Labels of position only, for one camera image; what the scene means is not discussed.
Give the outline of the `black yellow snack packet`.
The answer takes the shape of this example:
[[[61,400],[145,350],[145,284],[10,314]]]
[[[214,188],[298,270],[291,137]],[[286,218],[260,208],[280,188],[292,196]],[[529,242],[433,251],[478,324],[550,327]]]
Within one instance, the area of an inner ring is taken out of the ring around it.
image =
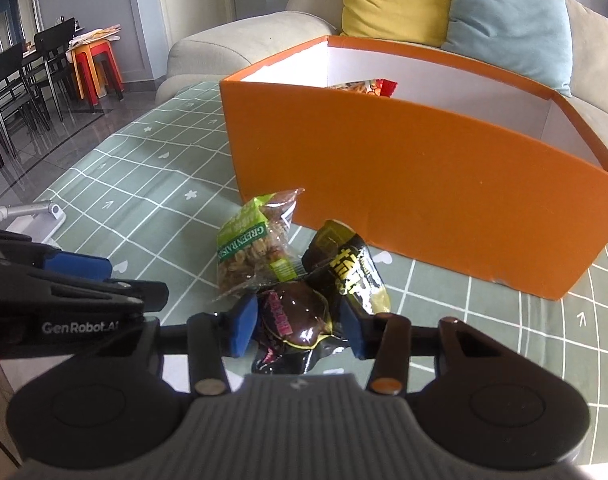
[[[327,220],[302,256],[307,284],[328,300],[337,320],[343,300],[359,315],[391,311],[391,300],[371,252],[350,226]]]

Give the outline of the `light blue cushion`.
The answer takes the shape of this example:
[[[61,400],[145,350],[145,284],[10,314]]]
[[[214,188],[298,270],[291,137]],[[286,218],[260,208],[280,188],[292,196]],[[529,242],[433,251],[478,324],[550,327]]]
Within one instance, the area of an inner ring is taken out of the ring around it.
[[[571,93],[566,0],[451,0],[441,48]]]

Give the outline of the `green raisins bag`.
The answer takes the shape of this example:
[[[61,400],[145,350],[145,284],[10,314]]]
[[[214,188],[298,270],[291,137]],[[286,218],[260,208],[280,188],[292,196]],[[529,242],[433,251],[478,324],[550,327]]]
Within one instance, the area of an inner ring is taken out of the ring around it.
[[[302,188],[256,196],[216,237],[217,283],[223,295],[295,280],[304,274],[289,232]]]

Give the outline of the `orange printed peanut bag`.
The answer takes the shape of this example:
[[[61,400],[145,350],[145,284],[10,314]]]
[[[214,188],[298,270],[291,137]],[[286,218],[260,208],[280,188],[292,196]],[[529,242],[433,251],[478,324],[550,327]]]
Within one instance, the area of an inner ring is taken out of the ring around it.
[[[390,98],[398,84],[385,78],[366,79],[357,81],[347,81],[341,84],[331,86],[331,89],[356,92],[361,94],[369,94],[369,96],[382,96],[382,98]]]

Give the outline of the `beige cushion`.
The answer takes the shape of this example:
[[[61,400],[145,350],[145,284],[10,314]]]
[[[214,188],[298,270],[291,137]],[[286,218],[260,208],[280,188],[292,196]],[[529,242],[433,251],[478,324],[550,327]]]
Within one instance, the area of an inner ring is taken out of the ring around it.
[[[608,113],[608,20],[576,0],[549,0],[548,84]]]

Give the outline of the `dark brown shiny snack packet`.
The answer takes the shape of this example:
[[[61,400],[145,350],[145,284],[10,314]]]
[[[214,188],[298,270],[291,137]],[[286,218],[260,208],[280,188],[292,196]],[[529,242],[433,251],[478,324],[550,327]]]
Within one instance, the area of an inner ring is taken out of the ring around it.
[[[280,283],[260,292],[257,299],[254,374],[306,374],[321,359],[348,347],[335,327],[328,300],[306,282]]]

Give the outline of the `white phone stand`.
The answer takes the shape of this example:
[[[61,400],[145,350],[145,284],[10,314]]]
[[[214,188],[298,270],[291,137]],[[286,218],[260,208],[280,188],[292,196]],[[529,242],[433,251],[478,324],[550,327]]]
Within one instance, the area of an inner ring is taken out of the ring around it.
[[[0,205],[0,229],[29,236],[35,243],[51,245],[65,220],[63,208],[49,200],[26,205]]]

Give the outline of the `black dining chair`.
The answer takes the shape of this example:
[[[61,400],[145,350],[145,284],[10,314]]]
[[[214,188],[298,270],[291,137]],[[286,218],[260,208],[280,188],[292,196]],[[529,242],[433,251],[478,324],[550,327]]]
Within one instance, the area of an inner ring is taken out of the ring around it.
[[[61,21],[34,36],[34,50],[27,54],[22,44],[0,53],[0,145],[9,155],[17,154],[11,139],[10,122],[18,117],[29,129],[50,128],[46,100],[51,99],[58,117],[61,100],[75,96],[72,64],[67,58],[76,21]]]

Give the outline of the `orange cardboard box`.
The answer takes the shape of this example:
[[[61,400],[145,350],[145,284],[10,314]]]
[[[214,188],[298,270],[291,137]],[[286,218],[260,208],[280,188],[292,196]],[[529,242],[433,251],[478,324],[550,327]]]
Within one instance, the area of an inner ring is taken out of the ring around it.
[[[385,78],[390,98],[331,89]],[[413,44],[321,37],[221,81],[243,198],[302,188],[298,223],[528,294],[608,244],[608,149],[557,91]]]

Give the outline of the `red orange stacked stools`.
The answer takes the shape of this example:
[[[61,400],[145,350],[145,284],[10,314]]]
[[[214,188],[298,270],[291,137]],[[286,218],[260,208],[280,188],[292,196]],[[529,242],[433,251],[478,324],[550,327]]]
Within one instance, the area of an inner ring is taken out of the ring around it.
[[[87,103],[91,112],[100,104],[104,90],[113,91],[118,100],[124,99],[124,81],[108,39],[97,39],[76,44],[67,52],[74,69],[80,99]]]

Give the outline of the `beige sofa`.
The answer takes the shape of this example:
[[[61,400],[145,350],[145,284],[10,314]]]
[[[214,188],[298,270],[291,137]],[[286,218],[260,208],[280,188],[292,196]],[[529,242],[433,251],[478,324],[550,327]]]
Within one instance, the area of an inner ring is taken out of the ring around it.
[[[341,30],[342,0],[289,0],[281,12],[243,18],[177,41],[155,102],[172,99],[190,84],[219,81],[305,41]],[[570,104],[608,149],[608,113],[575,96]]]

